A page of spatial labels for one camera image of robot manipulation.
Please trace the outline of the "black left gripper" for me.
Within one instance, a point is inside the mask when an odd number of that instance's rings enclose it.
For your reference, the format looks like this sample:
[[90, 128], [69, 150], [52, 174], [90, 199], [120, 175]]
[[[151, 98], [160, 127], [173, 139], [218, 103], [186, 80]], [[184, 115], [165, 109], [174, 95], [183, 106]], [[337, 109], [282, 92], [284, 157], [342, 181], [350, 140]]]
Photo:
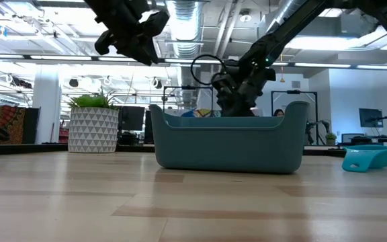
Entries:
[[107, 30], [96, 40], [95, 49], [100, 55], [105, 55], [109, 53], [109, 47], [114, 46], [118, 54], [148, 66], [157, 64], [159, 57], [153, 38], [163, 31], [169, 17], [168, 11], [160, 10], [139, 22], [132, 13], [113, 10], [106, 16], [96, 18]]

